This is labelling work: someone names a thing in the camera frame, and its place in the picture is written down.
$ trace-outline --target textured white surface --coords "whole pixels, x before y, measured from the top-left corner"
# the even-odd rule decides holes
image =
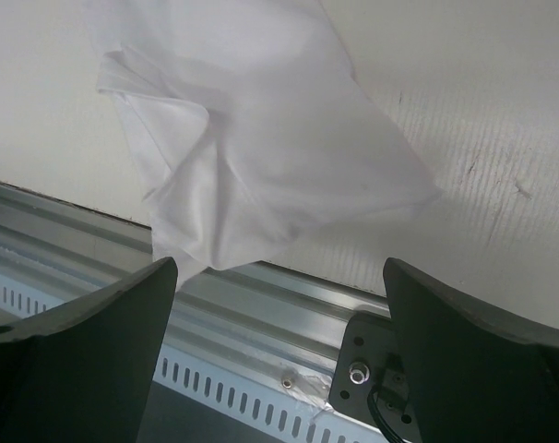
[[[382,292],[401,257],[559,327],[559,0],[324,0],[366,93],[444,196],[275,261]],[[0,0],[0,180],[146,222],[77,2]]]
[[[0,0],[0,181],[148,222],[78,1]]]

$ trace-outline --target dark mark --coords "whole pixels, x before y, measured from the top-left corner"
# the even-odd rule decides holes
[[[517,188],[517,193],[521,194],[523,197],[525,197],[528,200],[531,200],[531,198],[533,197],[533,195],[531,194],[531,192],[527,191],[523,185],[521,184],[521,182],[519,182],[519,180],[516,179],[515,181],[515,186]]]
[[[499,222],[499,218],[501,217],[501,211],[503,210],[503,203],[499,206],[499,209],[494,214],[493,218],[493,225],[491,226],[491,230],[489,231],[489,238],[486,241],[486,245],[488,246],[491,243],[491,239],[493,238],[494,229],[497,227],[497,223]]]
[[[466,175],[470,175],[470,173],[472,171],[474,171],[474,166],[476,166],[476,162],[479,160],[480,156],[481,156],[480,152],[478,154],[476,154],[476,157],[474,157],[474,160],[472,161],[472,164],[470,165],[470,168],[468,169],[468,172],[466,173]]]

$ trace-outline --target perforated metal strip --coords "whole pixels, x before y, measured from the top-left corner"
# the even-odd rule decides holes
[[[62,303],[0,273],[0,308],[8,313],[28,317]],[[298,401],[168,344],[161,347],[154,380],[282,441],[386,442],[373,428]]]

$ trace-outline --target crumpled white cloth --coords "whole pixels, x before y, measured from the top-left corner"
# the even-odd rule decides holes
[[[146,187],[155,258],[179,283],[272,257],[327,223],[438,194],[352,78],[316,0],[87,0]]]

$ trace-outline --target metal track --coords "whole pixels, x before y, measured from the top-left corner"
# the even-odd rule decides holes
[[[21,292],[38,291],[40,309],[117,281],[150,261],[148,228],[0,185],[0,279],[8,277],[12,281],[8,284],[25,285]],[[27,315],[11,298],[17,296],[16,290],[10,291],[0,293],[1,307]],[[269,264],[207,270],[188,281],[176,296],[155,379],[260,427],[253,410],[245,414],[243,397],[236,399],[235,414],[235,399],[228,397],[228,390],[224,391],[225,406],[220,407],[218,394],[205,397],[199,380],[192,378],[196,384],[191,386],[186,381],[193,377],[196,365],[206,365],[201,370],[210,373],[211,368],[223,368],[224,373],[253,384],[250,389],[258,386],[268,394],[278,394],[271,405],[296,401],[291,406],[282,403],[277,417],[271,408],[261,430],[299,441],[294,428],[288,427],[319,425],[320,416],[316,416],[327,400],[343,332],[357,309],[388,316],[382,297]],[[191,367],[188,358],[193,359]],[[190,376],[179,375],[180,367],[190,370]],[[214,375],[208,377],[211,382]],[[243,389],[247,399],[255,395],[249,392]],[[261,406],[261,394],[255,397]],[[373,429],[338,414],[325,412],[323,416],[333,417],[322,418],[323,423],[328,420],[324,424],[328,431],[313,430],[310,435],[306,431],[302,441],[363,443],[381,438]]]

